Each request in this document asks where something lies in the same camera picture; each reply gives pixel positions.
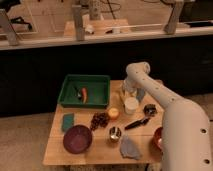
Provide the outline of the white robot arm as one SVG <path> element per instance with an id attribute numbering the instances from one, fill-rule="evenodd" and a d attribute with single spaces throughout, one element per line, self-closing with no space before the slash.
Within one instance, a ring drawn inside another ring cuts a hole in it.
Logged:
<path id="1" fill-rule="evenodd" d="M 162 117 L 162 171 L 213 171 L 210 121 L 203 108 L 149 76 L 147 62 L 126 66 L 123 88 L 142 88 L 164 109 Z"/>

